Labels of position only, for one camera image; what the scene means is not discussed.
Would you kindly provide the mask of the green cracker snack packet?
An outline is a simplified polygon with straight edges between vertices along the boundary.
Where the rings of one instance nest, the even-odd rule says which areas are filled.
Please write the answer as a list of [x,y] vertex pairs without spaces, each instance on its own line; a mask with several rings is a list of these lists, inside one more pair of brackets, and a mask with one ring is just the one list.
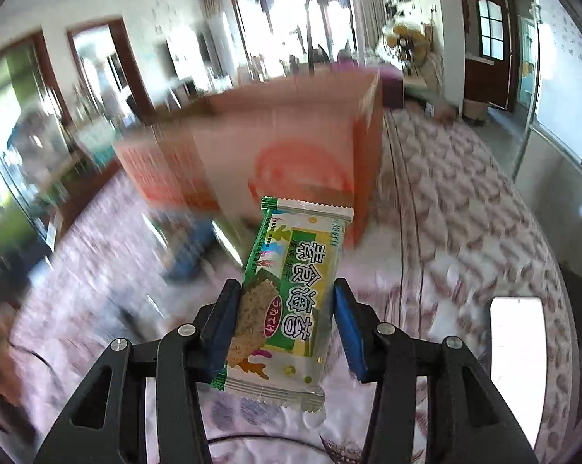
[[235,334],[213,387],[315,413],[328,354],[333,284],[351,207],[275,198],[244,270]]

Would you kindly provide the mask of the white screen smartphone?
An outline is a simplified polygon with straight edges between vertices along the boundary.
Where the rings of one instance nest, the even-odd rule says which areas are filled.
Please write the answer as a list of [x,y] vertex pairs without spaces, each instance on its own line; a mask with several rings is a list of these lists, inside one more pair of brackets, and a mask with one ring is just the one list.
[[490,302],[490,378],[521,426],[537,443],[547,382],[547,338],[540,297]]

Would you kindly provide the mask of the blue toy car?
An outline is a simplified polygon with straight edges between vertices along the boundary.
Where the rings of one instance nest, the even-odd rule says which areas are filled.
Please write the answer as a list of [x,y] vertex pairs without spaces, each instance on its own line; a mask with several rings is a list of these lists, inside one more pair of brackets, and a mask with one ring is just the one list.
[[162,257],[162,277],[167,282],[188,283],[199,274],[201,263],[216,240],[210,219],[195,221],[178,230]]

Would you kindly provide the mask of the printed cardboard box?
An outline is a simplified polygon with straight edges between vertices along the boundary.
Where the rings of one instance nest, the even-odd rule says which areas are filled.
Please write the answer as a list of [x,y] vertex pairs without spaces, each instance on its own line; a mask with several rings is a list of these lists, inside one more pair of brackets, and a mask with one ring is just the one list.
[[115,142],[156,210],[260,220],[265,196],[351,207],[366,224],[382,148],[377,72],[300,74],[205,96]]

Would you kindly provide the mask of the yellow standing fan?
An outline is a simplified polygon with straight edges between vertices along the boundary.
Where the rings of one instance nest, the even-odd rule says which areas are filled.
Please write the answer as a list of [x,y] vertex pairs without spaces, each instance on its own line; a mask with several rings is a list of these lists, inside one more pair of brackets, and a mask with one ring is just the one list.
[[430,41],[415,24],[395,23],[384,28],[380,43],[402,66],[422,66],[431,51]]

